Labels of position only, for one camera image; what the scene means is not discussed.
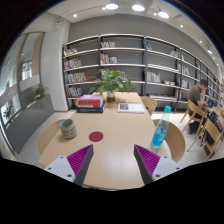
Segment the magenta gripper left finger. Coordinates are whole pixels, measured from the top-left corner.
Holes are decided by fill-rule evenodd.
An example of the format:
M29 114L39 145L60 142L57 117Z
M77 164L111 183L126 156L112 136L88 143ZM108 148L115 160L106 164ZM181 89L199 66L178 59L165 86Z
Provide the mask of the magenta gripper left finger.
M69 156L60 155L45 171L82 186L93 154L93 145L88 145Z

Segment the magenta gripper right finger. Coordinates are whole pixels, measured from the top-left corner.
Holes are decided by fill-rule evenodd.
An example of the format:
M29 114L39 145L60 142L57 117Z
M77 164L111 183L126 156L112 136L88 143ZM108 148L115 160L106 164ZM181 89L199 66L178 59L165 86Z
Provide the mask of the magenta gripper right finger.
M177 163L170 157L159 156L139 145L134 145L134 156L145 185L180 170Z

